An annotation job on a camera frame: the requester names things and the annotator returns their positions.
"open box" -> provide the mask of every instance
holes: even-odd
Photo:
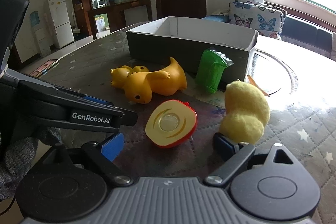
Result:
[[[169,57],[174,57],[192,73],[197,73],[203,51],[215,48],[234,62],[224,70],[225,83],[245,79],[258,37],[254,29],[185,17],[158,19],[126,33],[132,58],[168,65]]]

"cable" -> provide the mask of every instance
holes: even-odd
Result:
[[[4,215],[5,213],[7,213],[12,208],[12,206],[14,204],[14,201],[15,201],[15,197],[13,197],[13,199],[12,199],[10,205],[7,207],[7,209],[4,210],[2,213],[0,213],[0,216]]]

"refrigerator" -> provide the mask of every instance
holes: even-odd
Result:
[[[48,25],[56,48],[62,48],[73,42],[68,10],[65,0],[48,0],[46,3]]]

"green plastic wrap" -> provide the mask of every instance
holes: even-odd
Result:
[[[233,61],[213,48],[206,49],[199,62],[195,82],[207,93],[215,93],[225,68]]]

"yellow rubber duck toy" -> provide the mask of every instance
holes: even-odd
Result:
[[[255,144],[264,134],[270,116],[263,92],[252,84],[234,81],[226,86],[225,107],[219,132],[236,143]]]
[[[170,96],[186,88],[184,71],[172,57],[168,67],[154,72],[134,72],[127,77],[124,85],[126,98],[140,104],[149,103],[152,92]]]
[[[149,72],[149,70],[144,66],[136,66],[134,68],[129,66],[122,66],[121,68],[112,69],[111,85],[117,89],[122,89],[124,87],[127,76],[134,72]]]

